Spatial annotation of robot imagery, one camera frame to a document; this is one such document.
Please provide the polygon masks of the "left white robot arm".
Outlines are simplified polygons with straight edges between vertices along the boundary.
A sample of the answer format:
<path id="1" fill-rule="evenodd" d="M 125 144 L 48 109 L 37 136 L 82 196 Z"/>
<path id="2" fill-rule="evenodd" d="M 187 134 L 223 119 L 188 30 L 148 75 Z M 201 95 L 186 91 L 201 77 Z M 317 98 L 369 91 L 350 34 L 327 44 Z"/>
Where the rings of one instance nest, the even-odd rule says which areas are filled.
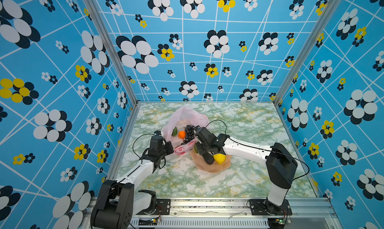
<path id="1" fill-rule="evenodd" d="M 144 179 L 161 168 L 161 161 L 174 153 L 172 143 L 167 142 L 160 131 L 152 134 L 150 146 L 140 156 L 138 163 L 117 180 L 106 180 L 91 213 L 90 227 L 100 229 L 127 229 L 131 219 L 139 212 L 156 210 L 156 193 L 140 190 Z"/>

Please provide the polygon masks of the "pink wavy plate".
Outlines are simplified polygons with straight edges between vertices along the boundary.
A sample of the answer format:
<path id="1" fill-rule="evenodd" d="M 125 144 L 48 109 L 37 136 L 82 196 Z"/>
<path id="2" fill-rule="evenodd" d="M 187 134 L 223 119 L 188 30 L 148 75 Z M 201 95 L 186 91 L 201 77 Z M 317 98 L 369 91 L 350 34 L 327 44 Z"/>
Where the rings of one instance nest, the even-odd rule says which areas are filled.
<path id="1" fill-rule="evenodd" d="M 218 174 L 231 166 L 232 156 L 226 156 L 226 161 L 221 165 L 217 164 L 214 160 L 214 156 L 209 153 L 204 155 L 197 155 L 193 149 L 191 151 L 191 156 L 199 170 L 208 172 L 210 174 Z"/>

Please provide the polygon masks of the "green kiwi fruit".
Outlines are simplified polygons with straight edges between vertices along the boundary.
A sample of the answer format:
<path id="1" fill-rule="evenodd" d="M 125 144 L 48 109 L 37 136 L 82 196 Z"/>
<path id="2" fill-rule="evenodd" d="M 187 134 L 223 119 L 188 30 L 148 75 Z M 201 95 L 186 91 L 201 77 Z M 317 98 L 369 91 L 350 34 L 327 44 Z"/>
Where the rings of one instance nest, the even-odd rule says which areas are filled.
<path id="1" fill-rule="evenodd" d="M 197 144 L 194 145 L 194 152 L 195 152 L 197 155 L 200 154 L 200 153 L 199 153 L 199 150 L 198 150 L 198 148 L 197 148 Z"/>

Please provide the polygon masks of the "orange tangerine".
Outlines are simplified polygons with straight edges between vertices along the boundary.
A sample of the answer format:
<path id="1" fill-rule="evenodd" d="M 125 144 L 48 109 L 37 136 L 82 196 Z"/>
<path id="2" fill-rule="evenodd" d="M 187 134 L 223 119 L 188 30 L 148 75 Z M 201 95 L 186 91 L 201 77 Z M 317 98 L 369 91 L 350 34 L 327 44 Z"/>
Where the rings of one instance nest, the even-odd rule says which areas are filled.
<path id="1" fill-rule="evenodd" d="M 184 139 L 184 138 L 186 137 L 186 132 L 185 132 L 185 131 L 179 131 L 179 132 L 178 132 L 178 137 L 179 137 L 180 139 Z"/>

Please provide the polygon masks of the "pink plastic bag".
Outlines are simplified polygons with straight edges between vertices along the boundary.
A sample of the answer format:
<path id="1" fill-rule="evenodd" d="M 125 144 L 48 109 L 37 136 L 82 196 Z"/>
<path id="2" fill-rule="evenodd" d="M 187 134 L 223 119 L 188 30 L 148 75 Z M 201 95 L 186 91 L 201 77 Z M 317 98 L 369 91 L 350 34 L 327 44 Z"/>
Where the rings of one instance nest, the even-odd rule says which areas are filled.
<path id="1" fill-rule="evenodd" d="M 181 107 L 171 115 L 168 123 L 162 128 L 161 133 L 166 141 L 172 143 L 174 154 L 182 156 L 188 154 L 194 148 L 198 139 L 195 137 L 191 142 L 184 145 L 183 139 L 180 139 L 178 135 L 172 137 L 174 127 L 177 127 L 179 132 L 184 131 L 186 125 L 193 125 L 196 129 L 196 127 L 207 126 L 209 122 L 207 116 L 200 114 L 191 108 Z"/>

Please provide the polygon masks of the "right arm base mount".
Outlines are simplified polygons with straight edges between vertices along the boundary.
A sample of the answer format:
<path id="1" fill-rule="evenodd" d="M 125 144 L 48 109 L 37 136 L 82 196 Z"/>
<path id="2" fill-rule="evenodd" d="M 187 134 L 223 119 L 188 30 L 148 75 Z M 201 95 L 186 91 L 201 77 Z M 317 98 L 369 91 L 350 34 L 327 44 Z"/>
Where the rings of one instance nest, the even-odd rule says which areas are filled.
<path id="1" fill-rule="evenodd" d="M 267 199 L 250 199 L 247 201 L 247 207 L 251 210 L 253 216 L 291 216 L 292 209 L 288 200 L 284 199 L 281 206 L 276 206 Z"/>

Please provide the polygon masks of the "light green lime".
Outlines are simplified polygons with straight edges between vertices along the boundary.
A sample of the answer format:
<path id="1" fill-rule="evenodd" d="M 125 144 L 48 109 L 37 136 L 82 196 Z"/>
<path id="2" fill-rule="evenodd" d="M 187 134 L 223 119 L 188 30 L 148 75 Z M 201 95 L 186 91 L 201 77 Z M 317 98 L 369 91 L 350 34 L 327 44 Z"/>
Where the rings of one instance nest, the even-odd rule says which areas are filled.
<path id="1" fill-rule="evenodd" d="M 178 129 L 177 129 L 177 127 L 174 127 L 174 129 L 172 131 L 172 137 L 175 137 L 177 134 L 178 134 Z"/>

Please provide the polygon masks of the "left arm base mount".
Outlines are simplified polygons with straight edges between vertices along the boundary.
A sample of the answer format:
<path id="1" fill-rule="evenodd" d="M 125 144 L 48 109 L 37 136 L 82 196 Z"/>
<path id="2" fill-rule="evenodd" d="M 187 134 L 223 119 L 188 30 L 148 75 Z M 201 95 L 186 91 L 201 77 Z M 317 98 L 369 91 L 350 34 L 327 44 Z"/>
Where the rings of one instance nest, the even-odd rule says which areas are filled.
<path id="1" fill-rule="evenodd" d="M 151 202 L 149 208 L 137 211 L 135 215 L 159 216 L 169 215 L 171 209 L 171 199 L 156 199 L 156 202 Z"/>

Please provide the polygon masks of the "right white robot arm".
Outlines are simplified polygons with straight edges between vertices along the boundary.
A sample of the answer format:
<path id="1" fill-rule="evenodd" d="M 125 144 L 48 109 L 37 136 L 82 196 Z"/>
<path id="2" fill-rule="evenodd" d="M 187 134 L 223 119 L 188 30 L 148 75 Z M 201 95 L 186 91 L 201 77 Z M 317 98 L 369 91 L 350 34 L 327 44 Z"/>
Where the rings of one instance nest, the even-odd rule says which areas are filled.
<path id="1" fill-rule="evenodd" d="M 282 205 L 294 181 L 298 163 L 282 144 L 255 145 L 226 134 L 215 136 L 205 127 L 197 127 L 195 137 L 198 139 L 196 147 L 200 155 L 236 156 L 266 167 L 271 186 L 264 201 L 264 210 L 270 215 L 283 210 Z"/>

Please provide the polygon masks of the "yellow lemon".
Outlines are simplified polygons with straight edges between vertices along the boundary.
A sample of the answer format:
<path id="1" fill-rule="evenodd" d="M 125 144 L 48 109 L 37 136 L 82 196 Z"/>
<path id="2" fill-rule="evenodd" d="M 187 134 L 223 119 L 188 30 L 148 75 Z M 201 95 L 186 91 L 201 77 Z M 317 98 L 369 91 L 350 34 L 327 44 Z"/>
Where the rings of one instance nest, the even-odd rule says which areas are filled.
<path id="1" fill-rule="evenodd" d="M 226 161 L 226 155 L 224 154 L 215 154 L 214 160 L 217 164 L 221 165 Z"/>

